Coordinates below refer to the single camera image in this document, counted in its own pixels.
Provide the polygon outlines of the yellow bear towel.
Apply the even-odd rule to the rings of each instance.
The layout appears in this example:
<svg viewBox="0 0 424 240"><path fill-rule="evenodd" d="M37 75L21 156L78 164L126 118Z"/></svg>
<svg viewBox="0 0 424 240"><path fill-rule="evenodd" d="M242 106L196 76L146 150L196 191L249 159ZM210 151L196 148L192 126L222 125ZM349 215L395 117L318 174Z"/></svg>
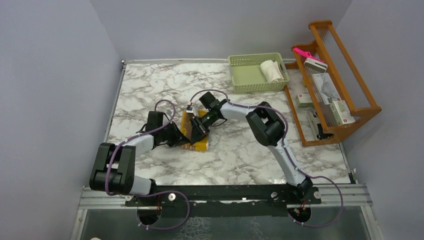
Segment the yellow bear towel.
<svg viewBox="0 0 424 240"><path fill-rule="evenodd" d="M193 113L187 113L186 110L184 110L182 113L180 130L183 133L183 135L187 137L188 139L191 138L191 133L192 133L192 124L190 119L194 116L195 115ZM190 150L190 151L197 151L197 152L207 151L209 148L208 137L206 136L202 140L194 143L193 145L191 145L190 143L187 143L187 144L181 145L180 147L182 149Z"/></svg>

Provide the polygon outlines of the white towel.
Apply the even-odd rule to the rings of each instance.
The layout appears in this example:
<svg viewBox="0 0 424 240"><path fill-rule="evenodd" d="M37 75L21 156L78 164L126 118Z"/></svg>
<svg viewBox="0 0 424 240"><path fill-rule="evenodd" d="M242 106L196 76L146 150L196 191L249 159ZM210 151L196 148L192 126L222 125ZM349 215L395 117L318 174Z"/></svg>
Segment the white towel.
<svg viewBox="0 0 424 240"><path fill-rule="evenodd" d="M267 83L281 82L285 79L280 71L279 64L276 61L263 61L260 64L260 69L265 76Z"/></svg>

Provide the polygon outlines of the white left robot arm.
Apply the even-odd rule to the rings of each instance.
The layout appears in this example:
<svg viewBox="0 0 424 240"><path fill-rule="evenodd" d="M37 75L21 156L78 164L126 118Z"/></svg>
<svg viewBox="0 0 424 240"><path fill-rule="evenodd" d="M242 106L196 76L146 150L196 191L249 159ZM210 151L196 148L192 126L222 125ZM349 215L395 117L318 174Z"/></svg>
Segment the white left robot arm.
<svg viewBox="0 0 424 240"><path fill-rule="evenodd" d="M151 178L135 176L137 157L167 145L170 148L189 143L176 123L163 123L165 113L150 111L147 123L135 136L122 144L103 142L99 145L89 178L89 187L108 195L138 195L144 205L157 200L156 183Z"/></svg>

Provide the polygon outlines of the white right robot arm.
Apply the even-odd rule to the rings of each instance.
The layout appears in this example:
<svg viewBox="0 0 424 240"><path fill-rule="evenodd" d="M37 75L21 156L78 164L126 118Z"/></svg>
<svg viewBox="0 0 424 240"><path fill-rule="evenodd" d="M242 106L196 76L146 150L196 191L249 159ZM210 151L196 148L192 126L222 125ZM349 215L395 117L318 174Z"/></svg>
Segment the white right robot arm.
<svg viewBox="0 0 424 240"><path fill-rule="evenodd" d="M289 147L286 139L288 123L285 116L266 101L258 105L243 105L228 98L218 100L211 89L202 90L201 93L203 95L199 100L207 109L207 113L190 119L190 144L207 137L210 127L218 120L246 121L255 139L271 151L280 165L289 188L289 199L296 204L306 200L313 182L311 177L301 170Z"/></svg>

